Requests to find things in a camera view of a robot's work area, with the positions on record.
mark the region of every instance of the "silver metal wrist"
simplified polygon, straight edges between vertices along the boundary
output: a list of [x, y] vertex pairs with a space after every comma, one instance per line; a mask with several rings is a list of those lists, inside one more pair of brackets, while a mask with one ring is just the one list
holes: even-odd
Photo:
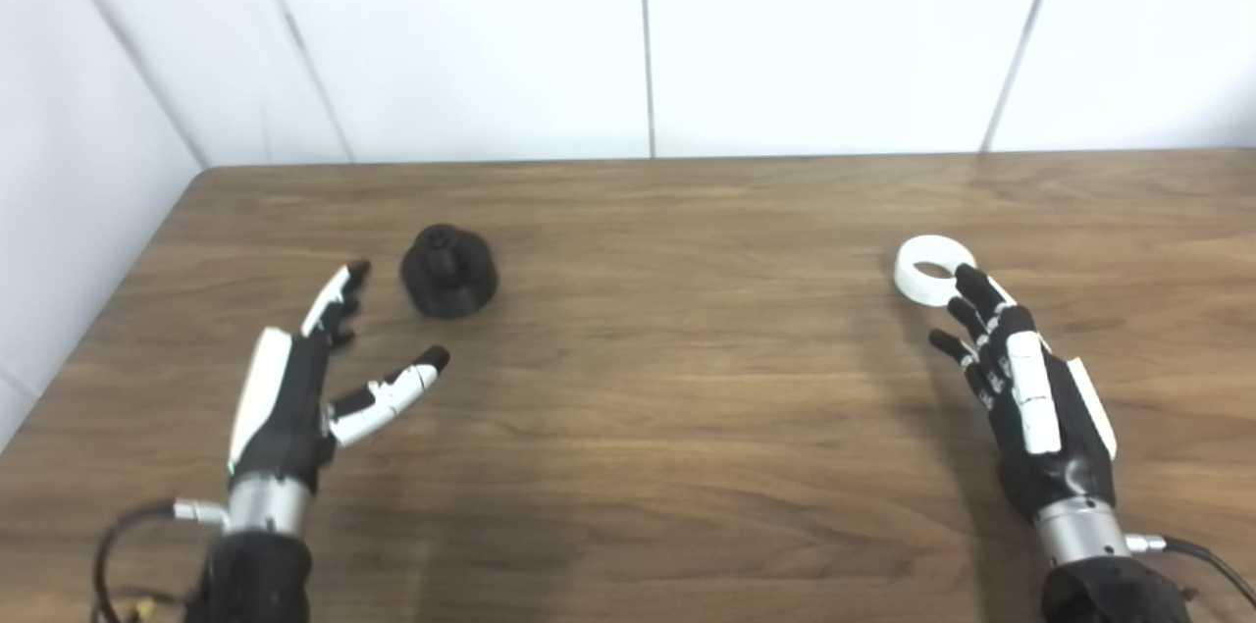
[[231, 489], [224, 533], [260, 530], [300, 539], [309, 501], [309, 489], [296, 479], [270, 474], [242, 476]]
[[1037, 511], [1034, 526], [1053, 569], [1095, 556], [1132, 556], [1117, 515], [1099, 499], [1053, 502]]

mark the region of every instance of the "robotic hand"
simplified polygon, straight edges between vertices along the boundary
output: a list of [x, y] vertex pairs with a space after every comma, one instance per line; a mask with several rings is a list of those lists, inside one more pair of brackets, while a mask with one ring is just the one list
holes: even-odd
[[1187, 623], [1178, 588], [1132, 558], [1117, 523], [1117, 438], [1081, 360], [1056, 358], [1029, 310], [985, 273], [960, 265], [955, 279], [960, 296], [947, 310], [975, 347], [941, 329], [929, 343], [960, 364], [988, 412], [999, 484], [1037, 529], [1051, 566], [1046, 620]]
[[368, 270], [365, 261], [342, 266], [299, 334], [269, 328], [257, 340], [231, 435], [224, 534], [211, 545], [187, 620], [308, 620], [311, 559], [301, 524], [319, 470], [338, 447], [388, 423], [448, 363], [448, 352], [431, 347], [398, 372], [320, 406], [328, 359], [354, 337], [342, 324], [358, 309], [354, 293]]

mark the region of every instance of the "hole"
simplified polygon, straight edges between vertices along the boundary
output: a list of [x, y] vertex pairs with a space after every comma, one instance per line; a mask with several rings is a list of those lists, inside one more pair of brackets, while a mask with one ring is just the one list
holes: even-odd
[[921, 274], [937, 278], [938, 280], [955, 278], [955, 274], [951, 274], [951, 270], [947, 270], [946, 266], [933, 265], [932, 263], [917, 263], [914, 266]]

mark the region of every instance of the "black cable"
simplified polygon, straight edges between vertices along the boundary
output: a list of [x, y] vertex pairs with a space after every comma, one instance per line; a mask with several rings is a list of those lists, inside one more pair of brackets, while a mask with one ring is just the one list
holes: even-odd
[[99, 609], [99, 614], [104, 617], [106, 623], [124, 623], [122, 618], [118, 617], [118, 612], [113, 609], [113, 600], [109, 598], [109, 588], [104, 577], [104, 568], [109, 560], [109, 553], [113, 550], [114, 543], [118, 541], [118, 538], [126, 530], [129, 530], [139, 523], [173, 519], [175, 501], [157, 501], [123, 512], [118, 520], [104, 531], [104, 535], [100, 536], [100, 541], [95, 546], [95, 558], [92, 561], [92, 589], [95, 593], [93, 610]]
[[1232, 566], [1226, 564], [1225, 560], [1213, 554], [1208, 548], [1197, 545], [1189, 540], [1166, 536], [1164, 551], [1174, 551], [1177, 554], [1184, 554], [1187, 556], [1206, 560], [1207, 564], [1213, 565], [1217, 572], [1221, 572], [1226, 579], [1230, 579], [1230, 583], [1233, 584], [1241, 594], [1243, 594], [1247, 603], [1252, 604], [1252, 608], [1256, 608], [1256, 590], [1252, 589], [1252, 585], [1243, 580], [1238, 572], [1235, 572]]

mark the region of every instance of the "black knob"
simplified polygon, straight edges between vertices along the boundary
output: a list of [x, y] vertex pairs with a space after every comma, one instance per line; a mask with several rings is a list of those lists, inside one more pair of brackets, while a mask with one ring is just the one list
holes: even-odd
[[448, 224], [418, 234], [401, 261], [401, 279], [414, 306], [438, 319], [470, 317], [497, 291], [489, 244]]

